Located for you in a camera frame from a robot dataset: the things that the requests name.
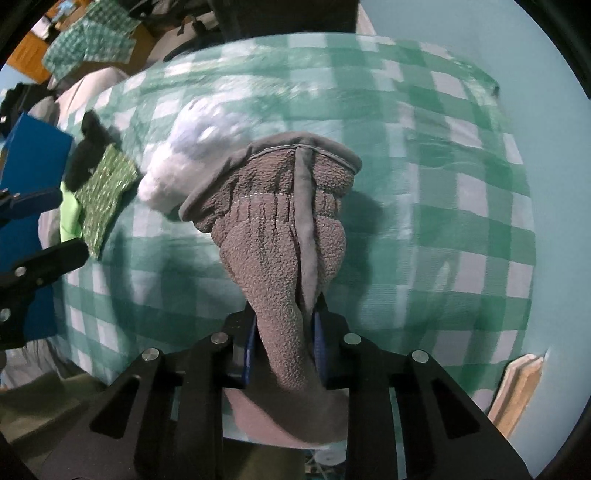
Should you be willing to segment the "beige bed mattress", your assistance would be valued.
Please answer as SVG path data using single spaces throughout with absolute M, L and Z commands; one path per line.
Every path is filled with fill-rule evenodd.
M 90 99 L 128 78 L 126 73 L 115 67 L 91 72 L 56 100 L 52 97 L 40 100 L 27 114 L 52 126 L 63 126 L 69 115 L 84 107 Z

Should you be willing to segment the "wooden board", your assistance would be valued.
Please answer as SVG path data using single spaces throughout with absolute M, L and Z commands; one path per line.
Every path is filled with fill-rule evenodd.
M 488 413 L 489 420 L 509 439 L 533 398 L 542 377 L 545 359 L 534 354 L 510 362 Z

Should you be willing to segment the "green checkered tablecloth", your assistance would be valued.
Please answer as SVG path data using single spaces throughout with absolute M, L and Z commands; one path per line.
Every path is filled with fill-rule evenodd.
M 141 172 L 191 101 L 235 114 L 253 139 L 315 133 L 362 159 L 342 202 L 346 257 L 332 311 L 380 347 L 430 353 L 487 409 L 527 329 L 535 265 L 530 189 L 497 82 L 446 49 L 348 34 L 259 37 L 159 63 L 88 99 Z M 55 287 L 67 359 L 112 382 L 144 349 L 173 352 L 242 309 L 211 237 L 138 199 L 101 257 Z

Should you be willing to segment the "black clothes pile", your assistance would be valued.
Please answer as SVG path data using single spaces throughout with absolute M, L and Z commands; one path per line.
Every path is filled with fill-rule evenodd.
M 22 113 L 28 112 L 34 105 L 46 97 L 52 97 L 47 89 L 48 83 L 17 83 L 9 89 L 1 103 L 1 137 L 6 140 Z

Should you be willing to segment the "grey brown towel mitt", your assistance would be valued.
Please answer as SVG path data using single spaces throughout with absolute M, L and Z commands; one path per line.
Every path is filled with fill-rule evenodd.
M 339 212 L 361 167 L 331 139 L 277 134 L 217 158 L 180 207 L 182 220 L 211 235 L 256 314 L 263 358 L 249 385 L 225 392 L 249 439 L 304 448 L 346 438 L 348 400 L 318 378 L 311 317 L 341 269 Z

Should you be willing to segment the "lime green cloth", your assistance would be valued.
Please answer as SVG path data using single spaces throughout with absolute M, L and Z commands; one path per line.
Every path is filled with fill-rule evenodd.
M 80 224 L 81 205 L 73 192 L 69 191 L 64 182 L 60 183 L 62 202 L 59 206 L 59 233 L 60 240 L 66 242 L 82 237 Z

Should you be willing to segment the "green patterned cloth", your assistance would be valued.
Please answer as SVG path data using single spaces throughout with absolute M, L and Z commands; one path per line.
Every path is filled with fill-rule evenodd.
M 89 180 L 74 193 L 81 207 L 82 239 L 93 259 L 101 255 L 122 196 L 138 179 L 135 163 L 114 144 L 110 144 Z

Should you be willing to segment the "orange wooden louvre door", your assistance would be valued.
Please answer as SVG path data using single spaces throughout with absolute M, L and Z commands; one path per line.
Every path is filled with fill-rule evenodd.
M 42 60 L 48 44 L 32 32 L 28 32 L 14 49 L 7 64 L 36 83 L 46 82 L 51 74 Z

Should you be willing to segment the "white plastic bag bundle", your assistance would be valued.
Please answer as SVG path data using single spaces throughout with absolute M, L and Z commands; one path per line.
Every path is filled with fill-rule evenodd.
M 211 98 L 190 101 L 178 113 L 167 139 L 150 157 L 137 196 L 150 208 L 172 212 L 214 163 L 252 141 L 249 117 Z

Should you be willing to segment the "green checkered covered box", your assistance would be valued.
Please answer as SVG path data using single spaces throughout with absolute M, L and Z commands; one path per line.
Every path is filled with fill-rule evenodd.
M 50 44 L 42 65 L 62 80 L 84 62 L 127 63 L 136 44 L 132 35 L 139 25 L 116 1 L 93 2 Z

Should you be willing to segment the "blue cardboard box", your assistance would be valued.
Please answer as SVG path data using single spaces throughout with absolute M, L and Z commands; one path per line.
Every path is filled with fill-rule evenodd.
M 4 143 L 1 188 L 22 195 L 60 189 L 72 142 L 73 138 L 58 128 L 22 114 Z M 40 244 L 41 214 L 13 220 L 1 227 L 1 274 L 17 262 L 50 248 Z M 29 306 L 24 326 L 26 342 L 56 333 L 51 285 L 39 289 Z

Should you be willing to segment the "black sock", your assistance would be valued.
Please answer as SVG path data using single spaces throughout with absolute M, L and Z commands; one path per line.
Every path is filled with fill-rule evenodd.
M 89 180 L 106 148 L 114 142 L 94 110 L 85 112 L 81 131 L 83 138 L 74 147 L 63 176 L 65 187 L 71 192 L 76 192 Z

